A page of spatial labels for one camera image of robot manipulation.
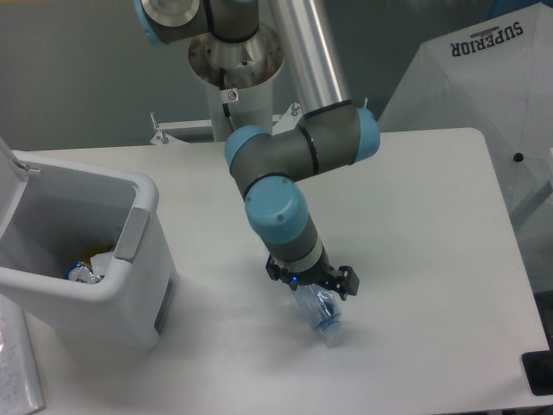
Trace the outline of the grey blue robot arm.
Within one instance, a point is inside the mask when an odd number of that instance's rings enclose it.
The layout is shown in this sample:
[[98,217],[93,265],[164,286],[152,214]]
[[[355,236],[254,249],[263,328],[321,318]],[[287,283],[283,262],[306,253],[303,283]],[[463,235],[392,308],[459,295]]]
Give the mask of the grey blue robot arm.
[[[225,143],[248,221],[269,251],[270,279],[355,295],[358,276],[350,266],[330,265],[297,187],[373,156],[380,145],[372,113],[351,100],[325,4],[273,1],[274,27],[261,23],[255,1],[138,1],[135,10],[152,42],[189,40],[191,67],[214,87],[213,132]],[[274,134],[270,116],[244,108],[245,93],[274,79],[284,63],[302,116],[292,130]]]

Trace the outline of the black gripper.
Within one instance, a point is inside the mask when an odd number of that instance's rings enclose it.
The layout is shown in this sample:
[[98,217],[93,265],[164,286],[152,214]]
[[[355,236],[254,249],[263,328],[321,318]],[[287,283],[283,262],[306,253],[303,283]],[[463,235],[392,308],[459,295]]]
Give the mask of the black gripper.
[[265,270],[272,281],[281,280],[292,289],[299,285],[318,284],[327,291],[337,293],[342,301],[356,296],[359,290],[359,277],[355,270],[349,265],[340,266],[338,269],[331,267],[327,254],[322,254],[306,271],[285,268],[270,255]]

